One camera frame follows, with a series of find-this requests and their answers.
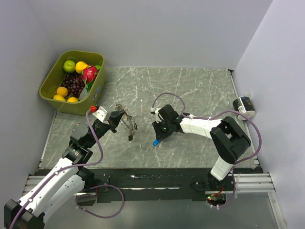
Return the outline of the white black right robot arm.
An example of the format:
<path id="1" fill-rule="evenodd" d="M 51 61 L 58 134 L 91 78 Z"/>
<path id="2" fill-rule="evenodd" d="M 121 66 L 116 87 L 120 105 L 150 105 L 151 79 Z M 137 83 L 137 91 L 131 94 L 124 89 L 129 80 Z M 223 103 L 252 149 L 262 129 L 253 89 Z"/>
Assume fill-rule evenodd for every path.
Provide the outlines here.
<path id="1" fill-rule="evenodd" d="M 225 184 L 225 177 L 237 160 L 251 146 L 250 138 L 232 117 L 224 119 L 200 119 L 189 113 L 178 114 L 171 105 L 151 108 L 156 121 L 152 126 L 156 133 L 153 145 L 170 137 L 174 132 L 195 134 L 211 139 L 218 153 L 218 159 L 208 178 L 209 187 L 219 190 Z"/>

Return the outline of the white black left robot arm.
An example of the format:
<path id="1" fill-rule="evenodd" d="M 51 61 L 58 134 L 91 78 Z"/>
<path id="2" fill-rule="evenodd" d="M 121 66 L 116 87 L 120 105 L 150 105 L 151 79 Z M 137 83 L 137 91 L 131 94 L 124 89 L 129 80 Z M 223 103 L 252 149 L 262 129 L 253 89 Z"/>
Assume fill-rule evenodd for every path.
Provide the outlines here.
<path id="1" fill-rule="evenodd" d="M 124 110 L 108 111 L 93 106 L 86 115 L 95 121 L 77 124 L 69 145 L 54 168 L 18 201 L 9 200 L 4 206 L 4 227 L 7 229 L 42 229 L 50 216 L 71 196 L 94 187 L 94 173 L 87 169 L 91 148 L 108 131 L 116 133 Z"/>

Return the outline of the blue tagged key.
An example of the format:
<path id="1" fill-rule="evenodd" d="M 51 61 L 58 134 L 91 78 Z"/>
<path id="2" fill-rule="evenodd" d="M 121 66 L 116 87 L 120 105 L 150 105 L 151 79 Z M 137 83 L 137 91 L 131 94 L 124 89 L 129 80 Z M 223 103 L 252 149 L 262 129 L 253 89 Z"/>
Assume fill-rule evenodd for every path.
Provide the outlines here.
<path id="1" fill-rule="evenodd" d="M 159 143 L 160 143 L 161 141 L 160 140 L 158 140 L 158 139 L 156 139 L 154 142 L 153 142 L 153 146 L 157 146 L 157 145 L 159 145 Z"/>

